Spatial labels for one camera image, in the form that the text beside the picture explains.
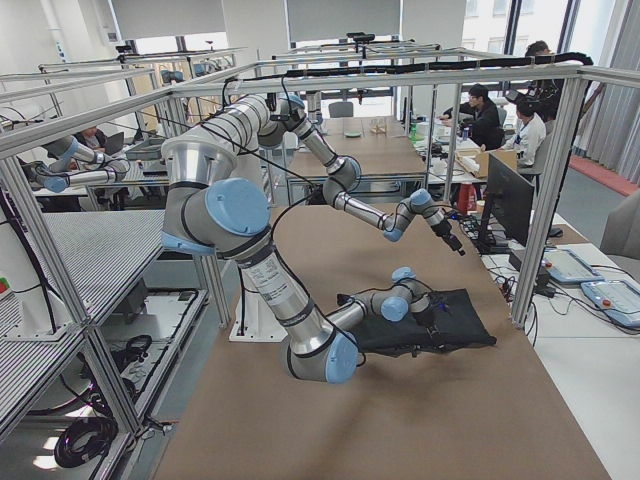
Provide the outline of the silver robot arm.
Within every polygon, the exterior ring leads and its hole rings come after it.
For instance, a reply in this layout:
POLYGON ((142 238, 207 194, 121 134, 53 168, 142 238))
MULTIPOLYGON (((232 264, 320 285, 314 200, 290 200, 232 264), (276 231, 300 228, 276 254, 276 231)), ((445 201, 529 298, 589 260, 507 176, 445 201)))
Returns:
POLYGON ((274 146, 287 132, 325 167, 323 196, 329 206, 382 231, 390 241, 399 240, 420 216, 452 250, 462 245, 426 189, 402 200, 391 214, 353 198, 349 191, 361 173, 359 163, 324 140, 295 95, 246 95, 163 143, 170 170, 163 246, 199 256, 220 253, 234 261, 287 333, 283 363, 289 374, 341 384, 354 375, 359 359, 351 328, 374 314, 402 320, 415 304, 425 305, 426 290, 409 270, 401 269, 389 290, 356 294, 337 311, 321 312, 278 252, 263 189, 232 174, 241 155, 252 154, 255 146, 274 146))
POLYGON ((375 227, 391 242, 400 240, 414 218, 421 217, 452 251, 461 256, 465 254, 443 208, 433 200, 428 190, 415 190, 399 202, 391 214, 364 203, 351 194, 361 177, 360 164, 351 156, 336 153, 308 119, 303 102, 293 95, 270 94, 267 106, 271 111, 270 119, 278 124, 280 130, 295 134, 325 167, 327 178, 322 184, 322 196, 327 205, 375 227))

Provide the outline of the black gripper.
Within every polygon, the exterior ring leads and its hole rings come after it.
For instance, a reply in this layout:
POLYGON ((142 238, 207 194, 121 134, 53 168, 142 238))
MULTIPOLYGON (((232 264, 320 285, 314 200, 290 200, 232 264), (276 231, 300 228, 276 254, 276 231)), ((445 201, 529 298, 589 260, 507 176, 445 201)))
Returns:
POLYGON ((412 314, 416 322, 424 327, 427 333, 436 338, 440 332, 436 326, 436 313, 447 312, 448 306, 444 301, 428 301, 423 306, 412 307, 412 314))
POLYGON ((463 249, 462 243, 460 240, 452 233, 451 224, 447 219, 442 220, 438 224, 432 227, 435 235, 444 241, 452 251, 457 252, 460 256, 465 255, 465 250, 463 249))

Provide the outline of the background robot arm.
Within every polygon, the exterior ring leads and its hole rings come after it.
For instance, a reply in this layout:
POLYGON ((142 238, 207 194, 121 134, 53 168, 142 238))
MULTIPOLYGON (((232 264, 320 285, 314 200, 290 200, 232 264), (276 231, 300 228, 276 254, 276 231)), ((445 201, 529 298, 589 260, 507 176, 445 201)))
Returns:
POLYGON ((34 161, 21 166, 34 188, 60 193, 74 185, 116 183, 122 181, 129 170, 127 160, 92 150, 73 136, 44 144, 43 148, 57 160, 49 165, 34 161))

